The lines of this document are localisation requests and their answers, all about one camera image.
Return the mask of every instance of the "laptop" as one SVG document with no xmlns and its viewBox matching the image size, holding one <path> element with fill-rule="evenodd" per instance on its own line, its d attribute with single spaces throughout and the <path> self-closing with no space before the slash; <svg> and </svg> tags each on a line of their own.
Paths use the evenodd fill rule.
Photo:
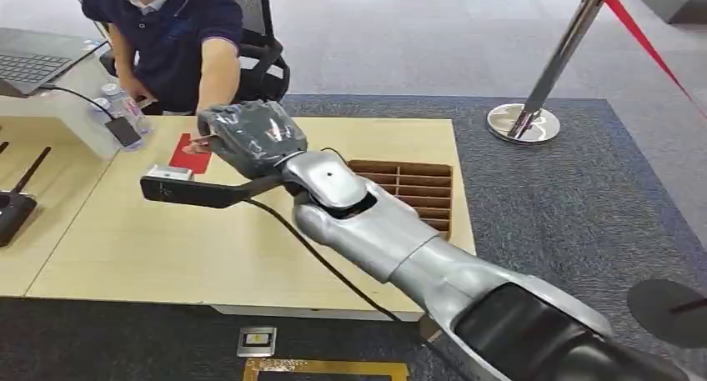
<svg viewBox="0 0 707 381">
<path fill-rule="evenodd" d="M 0 95 L 26 98 L 104 43 L 0 28 Z"/>
</svg>

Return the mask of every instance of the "yellow tape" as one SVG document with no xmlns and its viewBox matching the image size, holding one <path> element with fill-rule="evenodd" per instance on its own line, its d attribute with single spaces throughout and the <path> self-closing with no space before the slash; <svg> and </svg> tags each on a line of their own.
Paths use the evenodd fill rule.
<svg viewBox="0 0 707 381">
<path fill-rule="evenodd" d="M 245 362 L 243 381 L 258 381 L 261 371 L 280 373 L 387 375 L 391 381 L 406 381 L 405 363 L 336 362 L 295 358 L 249 358 Z"/>
</svg>

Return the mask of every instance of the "plastic bottle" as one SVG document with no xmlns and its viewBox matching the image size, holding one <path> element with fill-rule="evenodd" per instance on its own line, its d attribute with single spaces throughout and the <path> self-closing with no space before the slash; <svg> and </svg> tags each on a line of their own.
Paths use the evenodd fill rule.
<svg viewBox="0 0 707 381">
<path fill-rule="evenodd" d="M 101 91 L 106 95 L 112 106 L 123 108 L 126 112 L 126 118 L 140 133 L 147 135 L 152 132 L 153 127 L 147 116 L 143 114 L 140 107 L 125 91 L 123 91 L 115 83 L 107 83 L 101 87 Z"/>
<path fill-rule="evenodd" d="M 109 113 L 115 118 L 118 117 L 123 117 L 127 114 L 127 112 L 124 109 L 121 109 L 118 106 L 115 106 L 111 104 L 111 102 L 106 99 L 106 98 L 98 98 L 93 100 L 98 106 L 105 108 L 108 110 Z M 101 123 L 101 125 L 104 125 L 108 121 L 110 121 L 110 117 L 106 115 L 106 113 L 103 112 L 100 108 L 97 108 L 95 105 L 91 105 L 91 108 L 93 109 L 93 116 L 96 119 L 97 122 Z M 123 146 L 121 145 L 121 148 L 129 151 L 133 150 L 138 150 L 140 149 L 144 144 L 144 141 L 142 138 L 140 138 L 137 142 L 129 145 L 129 146 Z"/>
</svg>

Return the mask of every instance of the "navy polo shirt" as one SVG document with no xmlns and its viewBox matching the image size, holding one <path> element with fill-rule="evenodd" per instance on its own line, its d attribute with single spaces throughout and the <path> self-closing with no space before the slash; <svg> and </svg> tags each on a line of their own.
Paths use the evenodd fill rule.
<svg viewBox="0 0 707 381">
<path fill-rule="evenodd" d="M 139 52 L 135 77 L 169 111 L 197 107 L 203 41 L 222 38 L 238 46 L 243 34 L 243 12 L 234 0 L 167 0 L 148 14 L 127 0 L 82 1 L 86 17 L 112 23 Z"/>
</svg>

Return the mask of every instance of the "man's arm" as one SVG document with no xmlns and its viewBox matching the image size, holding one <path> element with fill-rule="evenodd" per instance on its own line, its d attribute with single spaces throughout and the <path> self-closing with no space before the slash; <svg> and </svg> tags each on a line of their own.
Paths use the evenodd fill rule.
<svg viewBox="0 0 707 381">
<path fill-rule="evenodd" d="M 145 97 L 155 100 L 154 96 L 133 74 L 133 64 L 135 62 L 135 49 L 130 46 L 127 39 L 120 33 L 114 24 L 108 24 L 108 36 L 113 48 L 115 57 L 115 72 L 118 75 L 120 87 L 135 99 Z"/>
<path fill-rule="evenodd" d="M 133 63 L 135 62 L 135 49 L 130 46 L 115 25 L 108 24 L 108 35 L 110 36 L 113 55 L 115 56 L 116 73 L 118 73 L 119 77 L 121 74 L 132 77 Z"/>
<path fill-rule="evenodd" d="M 197 111 L 217 104 L 230 104 L 238 91 L 241 63 L 238 48 L 222 38 L 202 43 L 201 82 Z"/>
</svg>

